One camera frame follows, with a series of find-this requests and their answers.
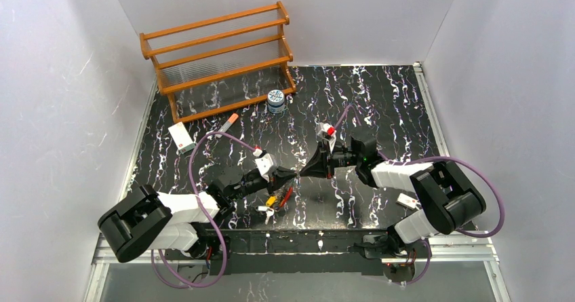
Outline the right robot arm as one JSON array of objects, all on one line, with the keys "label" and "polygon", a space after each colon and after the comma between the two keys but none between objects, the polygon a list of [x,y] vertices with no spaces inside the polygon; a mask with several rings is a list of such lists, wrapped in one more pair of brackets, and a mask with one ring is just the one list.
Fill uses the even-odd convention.
[{"label": "right robot arm", "polygon": [[321,140],[301,176],[332,178],[336,168],[352,166],[363,184],[409,191],[420,202],[420,210],[388,227],[373,246],[397,252],[423,238],[450,234],[485,212],[483,196],[455,162],[396,164],[381,156],[375,136],[359,130],[346,145],[335,132],[327,124],[318,131]]}]

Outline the red handled keyring with keys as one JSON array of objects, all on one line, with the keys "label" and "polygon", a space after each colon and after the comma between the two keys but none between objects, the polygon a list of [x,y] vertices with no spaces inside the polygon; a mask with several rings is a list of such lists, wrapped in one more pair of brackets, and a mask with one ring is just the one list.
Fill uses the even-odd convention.
[{"label": "red handled keyring with keys", "polygon": [[270,219],[279,212],[291,198],[294,191],[293,185],[284,185],[280,190],[269,196],[263,206],[258,206],[256,210],[265,214],[264,224],[267,225]]}]

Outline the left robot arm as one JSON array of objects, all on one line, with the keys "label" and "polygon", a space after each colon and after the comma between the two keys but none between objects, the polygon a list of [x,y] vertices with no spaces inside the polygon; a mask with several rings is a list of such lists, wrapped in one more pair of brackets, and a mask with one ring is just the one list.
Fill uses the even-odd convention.
[{"label": "left robot arm", "polygon": [[143,185],[105,212],[97,225],[120,263],[147,250],[180,250],[201,257],[216,240],[206,226],[225,220],[235,211],[236,200],[263,189],[274,193],[296,175],[295,170],[277,167],[264,178],[258,169],[242,172],[228,166],[199,195],[160,193]]}]

